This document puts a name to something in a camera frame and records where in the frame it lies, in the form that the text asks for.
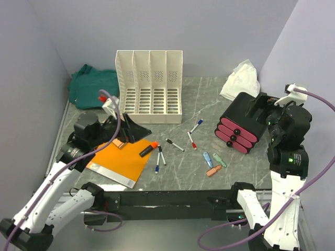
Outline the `black drawer organizer box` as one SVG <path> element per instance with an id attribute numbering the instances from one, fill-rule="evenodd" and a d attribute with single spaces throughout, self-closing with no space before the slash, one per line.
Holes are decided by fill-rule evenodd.
<path id="1" fill-rule="evenodd" d="M 226 146 L 243 154 L 250 152 L 266 129 L 265 125 L 256 120 L 257 116 L 261 114 L 261 110 L 258 110 L 253 117 L 245 115 L 250 101 L 253 99 L 254 97 L 245 92 L 239 93 L 221 115 L 214 130 L 216 137 L 223 140 Z"/>

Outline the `black cap whiteboard marker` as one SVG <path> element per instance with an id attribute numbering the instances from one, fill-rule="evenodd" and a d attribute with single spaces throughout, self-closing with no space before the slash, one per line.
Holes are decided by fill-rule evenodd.
<path id="1" fill-rule="evenodd" d="M 177 145 L 176 143 L 174 143 L 172 140 L 170 140 L 170 139 L 168 139 L 168 138 L 166 138 L 165 140 L 166 140 L 169 144 L 171 144 L 171 145 L 173 145 L 174 147 L 176 147 L 177 149 L 181 150 L 182 152 L 185 151 L 182 147 L 180 147 L 179 145 Z"/>

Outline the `blue cap whiteboard marker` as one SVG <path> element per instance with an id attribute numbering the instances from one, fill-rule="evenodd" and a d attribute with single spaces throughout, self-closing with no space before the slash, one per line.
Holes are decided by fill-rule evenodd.
<path id="1" fill-rule="evenodd" d="M 159 173 L 160 158 L 161 158 L 161 153 L 160 153 L 160 151 L 158 151 L 157 162 L 156 162 L 156 166 L 155 166 L 155 174 Z"/>

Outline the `red cap whiteboard marker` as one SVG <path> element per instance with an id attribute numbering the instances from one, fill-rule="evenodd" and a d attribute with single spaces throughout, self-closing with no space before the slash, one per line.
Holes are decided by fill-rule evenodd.
<path id="1" fill-rule="evenodd" d="M 191 142 L 191 144 L 192 144 L 193 149 L 194 149 L 194 150 L 197 150 L 197 146 L 196 146 L 196 144 L 195 144 L 195 142 L 194 142 L 194 140 L 193 140 L 193 138 L 192 138 L 192 136 L 191 136 L 191 133 L 190 133 L 189 131 L 187 131 L 187 135 L 188 135 L 188 137 L 189 137 L 189 139 L 190 139 L 190 142 Z"/>

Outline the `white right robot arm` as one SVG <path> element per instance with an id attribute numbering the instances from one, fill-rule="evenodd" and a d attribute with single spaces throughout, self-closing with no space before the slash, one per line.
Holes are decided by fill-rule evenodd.
<path id="1" fill-rule="evenodd" d="M 243 184 L 229 196 L 234 208 L 242 208 L 248 220 L 250 250 L 299 250 L 298 215 L 300 198 L 295 193 L 304 186 L 309 157 L 302 142 L 310 129 L 311 114 L 303 101 L 259 95 L 251 101 L 246 115 L 262 111 L 257 121 L 267 126 L 271 141 L 267 150 L 272 180 L 270 214 L 266 215 L 256 191 Z"/>

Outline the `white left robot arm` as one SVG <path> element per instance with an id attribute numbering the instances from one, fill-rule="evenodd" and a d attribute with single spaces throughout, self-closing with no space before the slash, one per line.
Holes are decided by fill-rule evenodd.
<path id="1" fill-rule="evenodd" d="M 77 179 L 95 154 L 114 139 L 136 143 L 151 134 L 128 114 L 109 116 L 100 122 L 95 113 L 78 117 L 74 131 L 60 149 L 56 162 L 29 202 L 11 219 L 1 220 L 1 233 L 21 250 L 47 250 L 55 235 L 83 211 L 103 209 L 104 190 L 87 182 L 66 202 L 57 206 L 65 189 Z"/>

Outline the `orange cap highlighter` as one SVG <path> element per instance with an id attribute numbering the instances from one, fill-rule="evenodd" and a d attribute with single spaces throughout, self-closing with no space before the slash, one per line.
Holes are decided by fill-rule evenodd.
<path id="1" fill-rule="evenodd" d="M 146 156 L 147 154 L 151 153 L 154 149 L 156 149 L 158 147 L 158 142 L 155 141 L 155 142 L 152 142 L 150 145 L 148 145 L 144 150 L 142 150 L 140 153 L 139 153 L 139 156 L 140 157 L 144 157 Z"/>

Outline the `white crumpled paper bag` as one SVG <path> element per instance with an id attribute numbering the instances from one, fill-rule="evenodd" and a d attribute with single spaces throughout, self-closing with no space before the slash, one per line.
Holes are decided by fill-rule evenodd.
<path id="1" fill-rule="evenodd" d="M 245 60 L 233 69 L 223 85 L 220 95 L 233 101 L 242 92 L 256 97 L 260 93 L 260 89 L 256 68 L 250 60 Z"/>

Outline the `orange notebook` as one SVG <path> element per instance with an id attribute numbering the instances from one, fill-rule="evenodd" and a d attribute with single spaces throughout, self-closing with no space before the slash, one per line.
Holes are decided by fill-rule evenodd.
<path id="1" fill-rule="evenodd" d="M 115 139 L 108 147 L 96 153 L 86 168 L 132 189 L 151 155 L 149 153 L 141 157 L 139 153 L 150 144 L 152 142 L 146 139 L 134 144 Z"/>

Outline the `white file organizer rack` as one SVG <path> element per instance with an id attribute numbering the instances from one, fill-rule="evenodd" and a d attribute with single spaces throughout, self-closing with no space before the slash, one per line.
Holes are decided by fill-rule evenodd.
<path id="1" fill-rule="evenodd" d="M 182 122 L 183 52 L 118 50 L 119 110 L 138 124 Z"/>

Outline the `green cloth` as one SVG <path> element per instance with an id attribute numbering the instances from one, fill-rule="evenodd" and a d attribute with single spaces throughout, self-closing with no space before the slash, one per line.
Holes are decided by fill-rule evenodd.
<path id="1" fill-rule="evenodd" d="M 72 74 L 69 84 L 69 102 L 77 109 L 100 108 L 99 91 L 103 89 L 110 95 L 119 96 L 119 84 L 115 70 L 97 70 L 85 64 Z"/>

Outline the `green clip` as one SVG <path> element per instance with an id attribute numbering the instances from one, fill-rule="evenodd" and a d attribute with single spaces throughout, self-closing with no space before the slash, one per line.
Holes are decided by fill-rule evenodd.
<path id="1" fill-rule="evenodd" d="M 220 165 L 222 165 L 222 167 L 226 168 L 227 164 L 225 163 L 225 161 L 217 154 L 217 153 L 213 153 L 213 158 L 220 163 Z"/>

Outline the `blue clip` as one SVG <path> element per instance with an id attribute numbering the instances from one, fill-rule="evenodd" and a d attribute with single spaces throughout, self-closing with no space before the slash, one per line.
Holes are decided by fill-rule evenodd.
<path id="1" fill-rule="evenodd" d="M 205 159 L 207 165 L 209 166 L 209 168 L 213 168 L 214 166 L 213 166 L 212 160 L 211 160 L 211 158 L 210 158 L 208 152 L 204 152 L 204 153 L 203 153 L 203 157 L 204 157 L 204 159 Z"/>

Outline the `orange clip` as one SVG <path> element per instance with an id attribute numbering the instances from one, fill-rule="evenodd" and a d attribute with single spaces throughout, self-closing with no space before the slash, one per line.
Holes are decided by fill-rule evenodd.
<path id="1" fill-rule="evenodd" d="M 213 176 L 215 173 L 217 173 L 218 171 L 220 171 L 222 169 L 222 165 L 216 165 L 215 167 L 211 168 L 210 170 L 208 170 L 206 172 L 206 175 L 208 177 Z"/>

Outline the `black base frame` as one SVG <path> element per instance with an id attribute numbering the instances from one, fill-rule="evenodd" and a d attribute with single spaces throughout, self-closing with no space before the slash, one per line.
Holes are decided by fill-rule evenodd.
<path id="1" fill-rule="evenodd" d="M 229 190 L 104 191 L 94 185 L 97 198 L 90 210 L 115 213 L 129 220 L 227 219 L 228 210 L 241 210 L 238 190 L 257 191 L 252 184 L 236 182 Z"/>

